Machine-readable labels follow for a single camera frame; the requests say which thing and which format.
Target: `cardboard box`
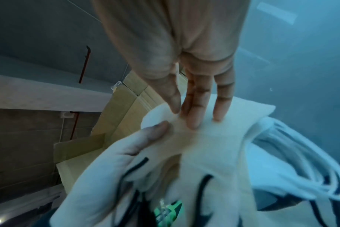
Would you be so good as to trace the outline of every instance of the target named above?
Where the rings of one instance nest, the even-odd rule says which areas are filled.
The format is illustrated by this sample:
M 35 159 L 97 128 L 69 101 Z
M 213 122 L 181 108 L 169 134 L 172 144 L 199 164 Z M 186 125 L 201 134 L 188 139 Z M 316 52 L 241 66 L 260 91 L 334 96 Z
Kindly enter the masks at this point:
M 187 79 L 177 75 L 181 95 Z M 114 142 L 140 130 L 143 117 L 162 104 L 162 98 L 133 71 L 119 85 L 94 126 L 91 136 L 54 145 L 54 162 L 65 191 L 70 192 L 81 173 Z

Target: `hand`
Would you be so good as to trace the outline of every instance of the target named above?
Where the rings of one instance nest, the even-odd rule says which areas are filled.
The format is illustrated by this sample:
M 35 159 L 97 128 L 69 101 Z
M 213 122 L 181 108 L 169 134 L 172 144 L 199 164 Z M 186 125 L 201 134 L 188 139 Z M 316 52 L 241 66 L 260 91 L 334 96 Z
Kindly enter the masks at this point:
M 119 140 L 106 149 L 80 175 L 69 195 L 50 219 L 51 226 L 109 227 L 112 211 L 116 206 L 116 217 L 117 220 L 120 219 L 131 200 L 131 195 L 124 193 L 121 202 L 115 204 L 115 193 L 121 176 L 134 157 L 160 139 L 168 128 L 169 123 L 162 122 Z
M 234 53 L 249 0 L 93 0 L 107 35 L 135 72 L 197 128 L 210 99 L 222 120 L 235 88 Z M 188 91 L 181 107 L 176 63 L 186 68 Z

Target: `ceiling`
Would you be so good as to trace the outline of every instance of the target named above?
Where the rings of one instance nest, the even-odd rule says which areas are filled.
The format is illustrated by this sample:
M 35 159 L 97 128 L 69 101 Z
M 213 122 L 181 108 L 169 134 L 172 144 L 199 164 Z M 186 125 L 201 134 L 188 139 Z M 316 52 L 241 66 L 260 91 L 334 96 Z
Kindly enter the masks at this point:
M 87 45 L 85 76 L 116 83 L 130 71 L 90 0 L 0 1 L 1 55 L 80 74 Z

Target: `wall outlet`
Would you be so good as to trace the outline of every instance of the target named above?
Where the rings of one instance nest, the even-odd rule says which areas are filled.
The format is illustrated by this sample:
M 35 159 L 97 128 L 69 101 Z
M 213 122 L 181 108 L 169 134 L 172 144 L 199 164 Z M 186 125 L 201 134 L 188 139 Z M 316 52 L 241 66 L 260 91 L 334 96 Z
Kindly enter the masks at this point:
M 74 118 L 74 113 L 69 111 L 61 111 L 61 118 Z

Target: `red pipe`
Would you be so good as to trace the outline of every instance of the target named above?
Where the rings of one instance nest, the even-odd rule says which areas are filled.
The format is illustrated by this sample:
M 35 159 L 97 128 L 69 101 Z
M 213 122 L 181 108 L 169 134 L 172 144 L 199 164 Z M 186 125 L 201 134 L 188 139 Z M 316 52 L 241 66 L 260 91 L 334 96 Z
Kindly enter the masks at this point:
M 75 113 L 77 116 L 75 117 L 75 122 L 74 122 L 73 130 L 72 130 L 72 135 L 70 136 L 70 140 L 72 140 L 72 138 L 73 138 L 75 128 L 77 127 L 77 122 L 78 122 L 78 118 L 79 118 L 79 112 L 71 112 L 71 113 Z
M 87 49 L 88 49 L 88 53 L 85 56 L 85 62 L 84 62 L 84 65 L 83 65 L 83 70 L 81 71 L 81 75 L 80 75 L 80 78 L 79 78 L 79 83 L 81 83 L 81 81 L 83 80 L 85 69 L 87 68 L 89 56 L 90 56 L 90 53 L 91 53 L 90 47 L 87 46 Z

